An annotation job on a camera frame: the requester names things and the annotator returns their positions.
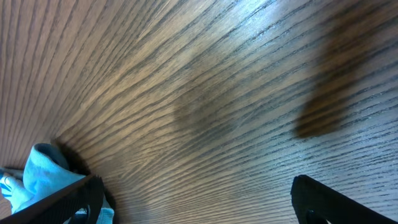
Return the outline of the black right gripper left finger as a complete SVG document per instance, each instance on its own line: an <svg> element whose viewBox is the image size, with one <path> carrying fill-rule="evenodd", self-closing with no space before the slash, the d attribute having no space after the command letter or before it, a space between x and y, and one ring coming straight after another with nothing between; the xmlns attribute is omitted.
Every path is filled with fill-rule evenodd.
<svg viewBox="0 0 398 224"><path fill-rule="evenodd" d="M43 200L1 220L1 224L64 223L81 208L87 211L86 223L96 223L103 205L101 177L89 175Z"/></svg>

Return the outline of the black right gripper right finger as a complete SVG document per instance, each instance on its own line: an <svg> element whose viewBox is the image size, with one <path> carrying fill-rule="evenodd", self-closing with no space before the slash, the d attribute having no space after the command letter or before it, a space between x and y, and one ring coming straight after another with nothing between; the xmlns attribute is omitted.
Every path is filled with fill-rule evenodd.
<svg viewBox="0 0 398 224"><path fill-rule="evenodd" d="M300 224L397 224L307 175L294 177L290 194Z"/></svg>

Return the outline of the light blue t-shirt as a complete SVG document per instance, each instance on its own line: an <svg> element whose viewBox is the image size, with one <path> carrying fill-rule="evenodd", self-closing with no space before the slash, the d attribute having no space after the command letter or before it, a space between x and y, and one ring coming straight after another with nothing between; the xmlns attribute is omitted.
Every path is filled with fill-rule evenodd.
<svg viewBox="0 0 398 224"><path fill-rule="evenodd" d="M73 156L66 157L58 147L35 144L24 169L1 168L1 193L11 204L13 215L89 175L94 174L83 171ZM81 208L72 220L64 223L86 223L86 215L86 209ZM103 205L96 223L114 223L114 216L104 190Z"/></svg>

